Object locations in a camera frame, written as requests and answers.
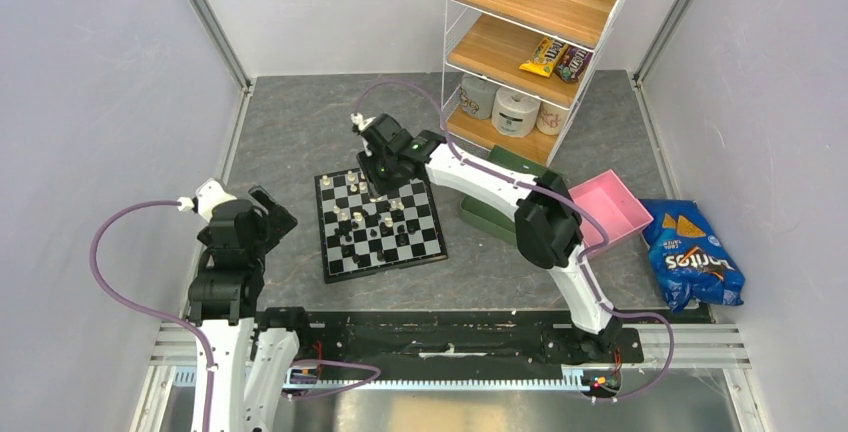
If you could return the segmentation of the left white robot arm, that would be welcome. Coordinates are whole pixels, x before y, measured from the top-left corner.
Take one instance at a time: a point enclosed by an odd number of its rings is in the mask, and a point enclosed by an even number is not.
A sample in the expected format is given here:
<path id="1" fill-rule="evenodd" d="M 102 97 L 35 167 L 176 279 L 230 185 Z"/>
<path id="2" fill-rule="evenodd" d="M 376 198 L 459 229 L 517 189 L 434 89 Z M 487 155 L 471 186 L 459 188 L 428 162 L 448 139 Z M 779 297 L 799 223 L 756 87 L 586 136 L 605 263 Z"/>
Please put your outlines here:
<path id="1" fill-rule="evenodd" d="M 269 431 L 286 369 L 314 345 L 303 308 L 258 308 L 266 256 L 298 221 L 263 187 L 238 198 L 215 178 L 188 205 L 206 223 L 188 290 L 188 321 L 201 333 L 191 428 Z"/>

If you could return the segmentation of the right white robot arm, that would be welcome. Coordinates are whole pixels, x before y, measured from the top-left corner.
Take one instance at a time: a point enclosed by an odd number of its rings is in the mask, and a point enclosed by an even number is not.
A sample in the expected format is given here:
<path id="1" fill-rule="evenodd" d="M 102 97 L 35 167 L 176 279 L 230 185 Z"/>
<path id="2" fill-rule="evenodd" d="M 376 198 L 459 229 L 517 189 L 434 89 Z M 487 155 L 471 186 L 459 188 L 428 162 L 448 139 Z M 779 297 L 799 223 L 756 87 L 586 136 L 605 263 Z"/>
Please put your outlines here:
<path id="1" fill-rule="evenodd" d="M 388 114 L 366 118 L 355 112 L 350 119 L 364 144 L 357 161 L 372 197 L 420 179 L 496 209 L 511 219 L 522 257 L 554 280 L 569 308 L 579 352 L 601 361 L 616 350 L 621 321 L 588 261 L 581 231 L 587 216 L 561 175 L 511 171 L 474 157 L 439 133 L 412 136 Z"/>

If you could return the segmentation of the black white chessboard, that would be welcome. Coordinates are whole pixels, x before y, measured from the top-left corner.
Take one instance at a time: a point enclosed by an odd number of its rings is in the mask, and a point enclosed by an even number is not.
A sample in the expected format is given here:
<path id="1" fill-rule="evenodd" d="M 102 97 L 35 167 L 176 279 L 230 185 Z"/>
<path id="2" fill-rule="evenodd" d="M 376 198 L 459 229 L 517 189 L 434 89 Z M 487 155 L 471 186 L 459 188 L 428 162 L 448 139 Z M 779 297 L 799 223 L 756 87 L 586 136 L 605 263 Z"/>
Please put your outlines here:
<path id="1" fill-rule="evenodd" d="M 428 180 L 374 198 L 354 168 L 317 175 L 314 188 L 325 283 L 448 258 Z"/>

